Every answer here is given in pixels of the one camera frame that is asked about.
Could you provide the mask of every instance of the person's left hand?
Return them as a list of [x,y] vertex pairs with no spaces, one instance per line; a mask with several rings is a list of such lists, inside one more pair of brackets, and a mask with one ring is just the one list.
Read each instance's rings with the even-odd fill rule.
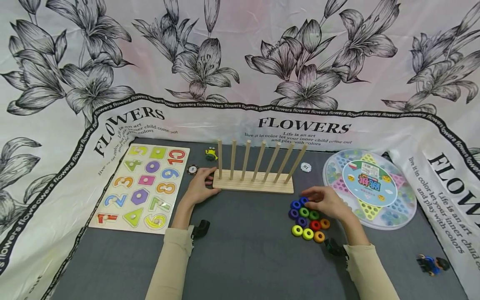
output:
[[215,172],[216,167],[213,168],[200,168],[197,170],[197,174],[190,181],[188,189],[182,198],[182,202],[186,204],[199,204],[205,201],[208,197],[218,194],[221,189],[208,189],[207,185],[212,185],[213,177],[211,173]]

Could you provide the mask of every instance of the wooden base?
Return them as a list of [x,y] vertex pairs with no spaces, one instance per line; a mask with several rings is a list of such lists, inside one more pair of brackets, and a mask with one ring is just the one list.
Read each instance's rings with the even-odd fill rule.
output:
[[281,174],[276,183],[273,180],[276,177],[276,173],[269,173],[267,180],[263,182],[265,173],[258,172],[255,182],[252,182],[254,172],[246,171],[243,181],[240,180],[242,171],[234,170],[233,179],[230,180],[230,170],[222,170],[222,179],[218,179],[219,170],[215,171],[213,177],[213,187],[221,188],[223,190],[231,191],[249,191],[249,192],[271,192],[278,194],[293,194],[293,180],[290,179],[287,183],[288,174]]

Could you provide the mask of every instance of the forearm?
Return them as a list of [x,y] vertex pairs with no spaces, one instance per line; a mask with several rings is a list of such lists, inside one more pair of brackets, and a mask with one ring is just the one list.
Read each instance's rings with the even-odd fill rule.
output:
[[187,263],[192,253],[190,218],[193,205],[180,201],[164,237],[145,300],[181,300]]
[[375,246],[370,244],[363,227],[353,213],[340,220],[347,235],[350,278],[355,283],[361,300],[399,300],[395,288],[378,258]]
[[340,223],[345,230],[348,244],[350,246],[370,245],[359,219],[351,211],[340,219]]

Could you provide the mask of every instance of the hand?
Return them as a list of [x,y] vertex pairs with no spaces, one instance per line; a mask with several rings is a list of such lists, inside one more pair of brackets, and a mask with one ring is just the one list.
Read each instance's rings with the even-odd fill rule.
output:
[[353,214],[331,187],[313,186],[301,192],[301,196],[308,197],[305,207],[316,209],[340,221]]
[[210,174],[215,172],[215,170],[216,167],[198,169],[197,174],[190,181],[181,202],[195,205],[205,201],[208,197],[218,194],[221,191],[219,188],[208,189],[206,187],[207,185],[212,185],[213,177]]

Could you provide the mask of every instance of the white fabric backdrop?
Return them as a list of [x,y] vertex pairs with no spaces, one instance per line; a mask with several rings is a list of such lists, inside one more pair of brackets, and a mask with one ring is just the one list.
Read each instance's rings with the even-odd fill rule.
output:
[[479,299],[480,2],[6,0],[2,8],[6,299],[53,291],[137,136],[389,150],[467,295]]

